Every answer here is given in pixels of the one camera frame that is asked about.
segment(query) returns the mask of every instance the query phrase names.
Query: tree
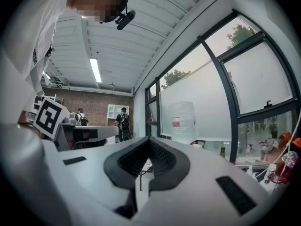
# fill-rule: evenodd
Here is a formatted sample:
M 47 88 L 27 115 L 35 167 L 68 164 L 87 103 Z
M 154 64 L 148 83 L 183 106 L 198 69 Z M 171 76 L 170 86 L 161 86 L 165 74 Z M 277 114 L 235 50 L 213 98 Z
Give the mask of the tree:
M 179 71 L 179 69 L 175 69 L 174 72 L 167 73 L 164 75 L 164 79 L 166 83 L 164 85 L 161 85 L 163 89 L 166 89 L 167 87 L 171 86 L 172 84 L 179 81 L 181 78 L 185 77 L 186 75 L 190 74 L 191 71 L 184 72 Z
M 238 45 L 242 41 L 255 34 L 255 31 L 252 28 L 246 28 L 240 24 L 238 24 L 236 27 L 233 27 L 233 31 L 233 34 L 227 34 L 228 39 L 231 40 L 231 44 L 227 47 L 227 49 Z

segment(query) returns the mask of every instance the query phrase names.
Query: sky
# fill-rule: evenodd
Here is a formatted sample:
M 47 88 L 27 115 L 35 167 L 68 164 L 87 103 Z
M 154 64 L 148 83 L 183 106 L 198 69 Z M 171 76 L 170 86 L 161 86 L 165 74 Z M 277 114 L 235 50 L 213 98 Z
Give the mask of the sky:
M 206 43 L 211 48 L 215 56 L 219 56 L 227 50 L 227 47 L 231 44 L 231 40 L 228 39 L 227 34 L 233 33 L 233 27 L 241 24 L 245 27 L 249 27 L 246 23 L 240 20 L 238 17 L 230 21 L 212 36 L 210 36 Z M 175 69 L 179 69 L 180 71 L 195 71 L 205 63 L 210 60 L 210 56 L 204 49 L 203 45 L 199 45 L 193 51 L 191 51 L 184 59 L 182 59 L 175 67 L 173 67 L 169 72 L 173 72 Z M 160 79 L 160 84 L 165 84 L 165 79 L 162 77 Z M 155 95 L 156 87 L 153 86 L 150 89 L 150 92 Z

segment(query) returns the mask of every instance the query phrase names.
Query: ceiling panel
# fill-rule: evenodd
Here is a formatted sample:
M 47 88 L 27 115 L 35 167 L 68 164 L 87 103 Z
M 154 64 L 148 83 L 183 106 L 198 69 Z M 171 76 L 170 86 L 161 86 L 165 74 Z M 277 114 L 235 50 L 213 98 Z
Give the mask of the ceiling panel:
M 129 0 L 136 17 L 122 31 L 72 11 L 61 15 L 54 34 L 52 74 L 72 85 L 130 92 L 171 31 L 200 0 Z M 96 58 L 102 83 L 89 59 Z

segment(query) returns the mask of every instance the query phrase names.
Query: black pants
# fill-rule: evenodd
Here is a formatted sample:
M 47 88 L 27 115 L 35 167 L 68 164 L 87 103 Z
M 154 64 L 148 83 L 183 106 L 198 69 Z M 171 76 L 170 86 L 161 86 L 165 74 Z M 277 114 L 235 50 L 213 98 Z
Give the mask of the black pants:
M 123 142 L 123 141 L 127 141 L 132 139 L 132 135 L 131 132 L 129 130 L 125 130 L 125 131 L 121 131 L 119 133 L 119 141 Z

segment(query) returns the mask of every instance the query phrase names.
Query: fluorescent light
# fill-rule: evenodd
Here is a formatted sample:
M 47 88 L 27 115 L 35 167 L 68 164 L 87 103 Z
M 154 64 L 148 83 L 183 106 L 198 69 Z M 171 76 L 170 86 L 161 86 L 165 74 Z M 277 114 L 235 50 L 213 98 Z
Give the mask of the fluorescent light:
M 98 69 L 98 65 L 97 65 L 97 59 L 91 58 L 90 63 L 92 66 L 92 70 L 93 70 L 96 82 L 101 83 L 102 79 L 100 78 L 99 69 Z
M 43 71 L 43 75 L 44 75 L 44 76 L 45 76 L 45 74 L 46 74 L 47 78 L 50 80 L 50 79 L 51 79 L 50 76 L 49 76 L 47 73 L 45 73 L 45 72 Z

